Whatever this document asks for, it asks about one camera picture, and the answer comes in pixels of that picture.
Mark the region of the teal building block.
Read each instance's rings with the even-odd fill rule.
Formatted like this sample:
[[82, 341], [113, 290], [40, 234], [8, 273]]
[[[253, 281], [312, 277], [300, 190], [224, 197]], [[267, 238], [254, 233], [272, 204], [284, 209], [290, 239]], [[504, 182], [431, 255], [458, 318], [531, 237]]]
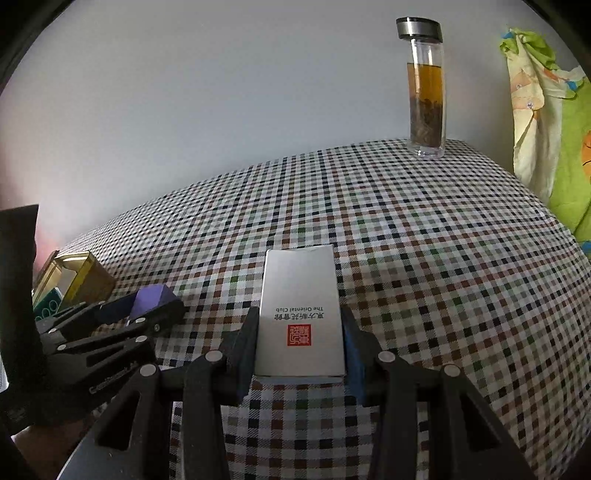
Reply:
[[56, 314], [62, 303], [63, 296], [57, 287], [49, 290], [33, 307], [34, 320], [40, 322]]

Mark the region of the purple cube box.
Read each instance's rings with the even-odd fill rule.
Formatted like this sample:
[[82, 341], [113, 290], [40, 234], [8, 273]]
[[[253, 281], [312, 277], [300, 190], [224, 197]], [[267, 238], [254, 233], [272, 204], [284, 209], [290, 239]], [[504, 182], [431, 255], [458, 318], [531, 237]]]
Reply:
[[128, 319], [135, 320], [147, 312], [175, 300], [177, 300], [176, 295], [164, 284], [142, 287], [136, 293]]

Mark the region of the glass tea bottle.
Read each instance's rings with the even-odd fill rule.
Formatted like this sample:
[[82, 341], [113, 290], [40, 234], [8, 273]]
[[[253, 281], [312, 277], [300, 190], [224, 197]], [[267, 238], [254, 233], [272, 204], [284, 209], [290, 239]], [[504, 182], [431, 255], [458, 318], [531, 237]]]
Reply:
[[441, 25], [406, 16], [396, 21], [399, 38], [409, 43], [410, 102], [408, 146], [419, 158], [441, 158], [446, 144], [446, 85]]

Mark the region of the green cartoon cloth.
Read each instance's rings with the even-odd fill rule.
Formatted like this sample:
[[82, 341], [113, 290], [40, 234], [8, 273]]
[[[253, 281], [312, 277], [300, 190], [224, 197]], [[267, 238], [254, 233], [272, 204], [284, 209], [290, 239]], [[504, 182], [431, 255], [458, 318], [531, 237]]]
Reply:
[[534, 31], [511, 28], [500, 50], [507, 62], [517, 178], [590, 254], [590, 78], [562, 69]]

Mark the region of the gold metal tray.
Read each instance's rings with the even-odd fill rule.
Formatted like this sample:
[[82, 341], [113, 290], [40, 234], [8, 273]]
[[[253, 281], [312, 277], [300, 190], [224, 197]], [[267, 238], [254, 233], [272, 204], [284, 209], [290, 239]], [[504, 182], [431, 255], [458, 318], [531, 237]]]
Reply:
[[61, 308], [107, 300], [115, 283], [114, 277], [90, 251], [69, 254], [54, 251], [33, 281], [33, 306], [40, 304], [54, 288], [60, 292]]

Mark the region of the white oriental club box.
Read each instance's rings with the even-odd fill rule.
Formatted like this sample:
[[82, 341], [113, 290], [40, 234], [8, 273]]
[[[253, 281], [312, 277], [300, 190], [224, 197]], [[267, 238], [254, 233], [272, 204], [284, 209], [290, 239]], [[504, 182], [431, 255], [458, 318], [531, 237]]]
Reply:
[[345, 344], [331, 245], [266, 252], [253, 374], [263, 383], [339, 383]]

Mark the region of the checkered tablecloth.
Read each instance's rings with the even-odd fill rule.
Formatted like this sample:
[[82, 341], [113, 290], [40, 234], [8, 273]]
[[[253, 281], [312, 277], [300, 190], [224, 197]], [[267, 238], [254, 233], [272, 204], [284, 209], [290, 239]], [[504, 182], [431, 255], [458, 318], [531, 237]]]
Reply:
[[516, 178], [467, 144], [422, 161], [401, 140], [264, 162], [175, 190], [66, 244], [122, 296], [163, 283], [183, 323], [156, 343], [186, 364], [236, 329], [270, 249], [329, 244], [339, 296], [406, 361], [459, 364], [541, 479], [590, 435], [590, 262]]

